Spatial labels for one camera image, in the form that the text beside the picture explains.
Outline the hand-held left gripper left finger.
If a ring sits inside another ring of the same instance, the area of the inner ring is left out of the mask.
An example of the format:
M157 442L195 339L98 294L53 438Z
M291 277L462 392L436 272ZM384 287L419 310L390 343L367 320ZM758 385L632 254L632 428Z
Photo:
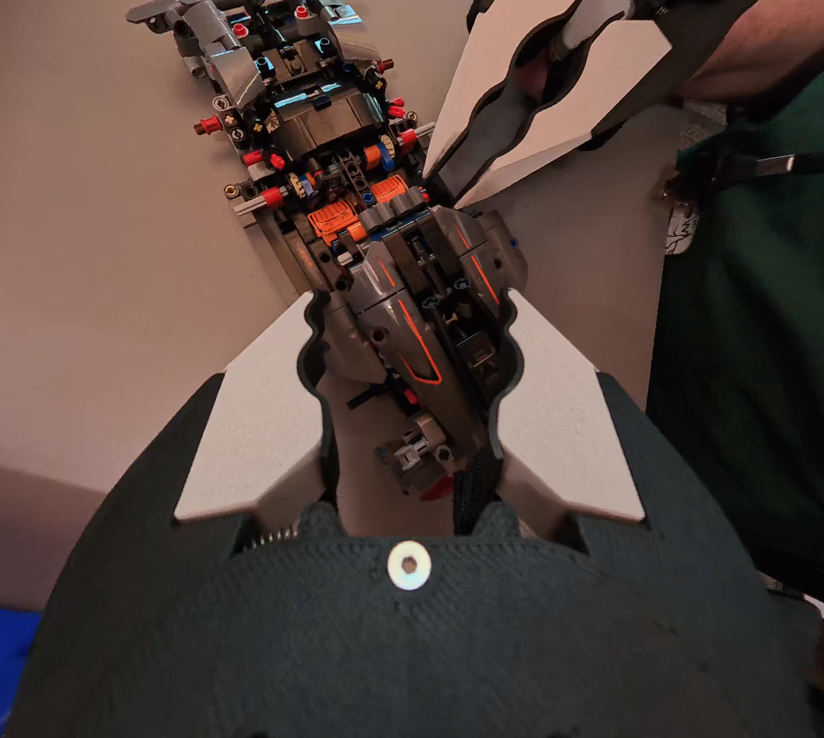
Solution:
M325 372L327 293L304 293L224 370L174 517L249 515L270 534L322 498L336 507L339 455Z

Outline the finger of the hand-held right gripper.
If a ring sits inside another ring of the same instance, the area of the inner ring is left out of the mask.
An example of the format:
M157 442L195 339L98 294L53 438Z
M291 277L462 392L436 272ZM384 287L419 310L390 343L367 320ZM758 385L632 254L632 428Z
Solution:
M468 38L432 133L424 185L436 200L477 200L492 164L525 135L539 103L515 73L580 0L473 0Z
M551 105L536 108L516 84L485 107L452 175L475 180L452 202L464 208L488 199L592 139L597 124L670 52L651 20L607 24L588 45L578 79Z

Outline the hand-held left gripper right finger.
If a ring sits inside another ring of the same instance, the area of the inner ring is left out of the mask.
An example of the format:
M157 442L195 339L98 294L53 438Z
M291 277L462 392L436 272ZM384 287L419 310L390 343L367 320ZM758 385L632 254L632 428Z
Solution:
M497 407L503 453L497 493L535 537L555 537L571 513L639 525L642 505L596 366L519 291L512 386Z

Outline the grey black lego car model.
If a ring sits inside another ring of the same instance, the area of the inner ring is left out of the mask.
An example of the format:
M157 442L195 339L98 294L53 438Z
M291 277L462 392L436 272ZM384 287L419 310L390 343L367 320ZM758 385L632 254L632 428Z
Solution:
M406 495L435 501L485 443L500 392L500 299L527 264L497 212L437 204L427 137L387 92L394 63L345 0L153 0L126 13L170 33L212 87L197 135L222 135L246 179L223 193L296 290L329 293L326 367L409 420L376 449Z

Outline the person's right forearm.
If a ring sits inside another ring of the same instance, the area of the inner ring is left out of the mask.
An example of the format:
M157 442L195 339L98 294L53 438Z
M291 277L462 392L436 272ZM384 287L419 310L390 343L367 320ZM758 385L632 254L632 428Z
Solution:
M823 0L757 0L678 95L733 103L765 94L822 58Z

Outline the white patterned tag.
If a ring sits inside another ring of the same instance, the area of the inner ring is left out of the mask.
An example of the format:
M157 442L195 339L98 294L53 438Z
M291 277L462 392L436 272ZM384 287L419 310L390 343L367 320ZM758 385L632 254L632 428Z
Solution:
M668 211L664 256L683 254L691 246L700 220L695 192L685 186L684 176L673 169L658 198Z

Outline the person's green shirt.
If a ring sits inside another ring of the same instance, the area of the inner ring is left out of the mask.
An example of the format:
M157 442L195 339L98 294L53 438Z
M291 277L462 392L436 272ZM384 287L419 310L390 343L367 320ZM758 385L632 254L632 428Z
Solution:
M822 73L805 73L680 155L700 220L664 259L647 400L758 570L818 600L822 148Z

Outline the blue plastic storage bin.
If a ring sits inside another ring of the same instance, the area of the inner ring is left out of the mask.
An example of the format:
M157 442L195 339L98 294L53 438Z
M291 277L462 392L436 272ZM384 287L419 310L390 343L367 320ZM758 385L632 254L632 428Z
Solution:
M43 613L1 609L1 733Z

